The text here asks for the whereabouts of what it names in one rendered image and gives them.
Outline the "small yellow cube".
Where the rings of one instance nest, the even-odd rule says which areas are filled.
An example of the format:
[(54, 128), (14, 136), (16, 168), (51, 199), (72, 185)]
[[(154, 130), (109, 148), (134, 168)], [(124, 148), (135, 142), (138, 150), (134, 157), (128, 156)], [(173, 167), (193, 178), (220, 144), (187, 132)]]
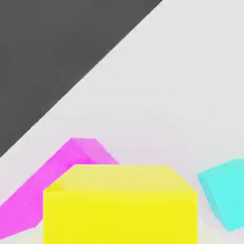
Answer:
[(75, 165), (43, 193), (43, 244), (197, 244), (197, 191), (167, 165)]

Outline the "large magenta box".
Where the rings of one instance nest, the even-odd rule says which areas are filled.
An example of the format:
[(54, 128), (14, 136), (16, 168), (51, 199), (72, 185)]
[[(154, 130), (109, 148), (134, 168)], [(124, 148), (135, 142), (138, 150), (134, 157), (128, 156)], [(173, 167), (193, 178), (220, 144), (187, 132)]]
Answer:
[(0, 240), (36, 227), (43, 191), (75, 164), (118, 164), (94, 138), (70, 138), (0, 206)]

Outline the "large cyan box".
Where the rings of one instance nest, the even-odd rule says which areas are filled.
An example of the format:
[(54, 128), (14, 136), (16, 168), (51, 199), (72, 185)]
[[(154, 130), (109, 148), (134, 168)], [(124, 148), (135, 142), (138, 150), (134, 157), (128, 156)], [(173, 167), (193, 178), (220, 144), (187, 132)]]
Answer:
[(244, 228), (244, 159), (234, 159), (197, 175), (208, 204), (229, 232)]

